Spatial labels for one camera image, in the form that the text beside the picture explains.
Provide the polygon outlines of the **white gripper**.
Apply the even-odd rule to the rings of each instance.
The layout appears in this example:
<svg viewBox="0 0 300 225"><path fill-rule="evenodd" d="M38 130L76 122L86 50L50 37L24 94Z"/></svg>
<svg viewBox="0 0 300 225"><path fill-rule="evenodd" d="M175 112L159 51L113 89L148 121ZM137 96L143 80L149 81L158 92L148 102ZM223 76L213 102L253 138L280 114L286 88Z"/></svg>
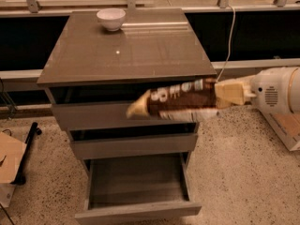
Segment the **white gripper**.
<svg viewBox="0 0 300 225"><path fill-rule="evenodd" d="M262 113L295 113L295 67L265 69L249 80L215 84L218 109L250 102Z"/></svg>

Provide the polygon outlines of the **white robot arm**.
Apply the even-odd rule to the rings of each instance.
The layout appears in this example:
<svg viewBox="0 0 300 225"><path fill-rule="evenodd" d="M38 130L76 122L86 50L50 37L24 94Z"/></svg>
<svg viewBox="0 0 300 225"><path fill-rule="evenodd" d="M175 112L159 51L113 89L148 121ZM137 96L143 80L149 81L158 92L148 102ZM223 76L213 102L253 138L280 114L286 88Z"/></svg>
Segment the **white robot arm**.
<svg viewBox="0 0 300 225"><path fill-rule="evenodd" d="M300 113L300 67L273 67L215 84L218 102L250 103L262 113Z"/></svg>

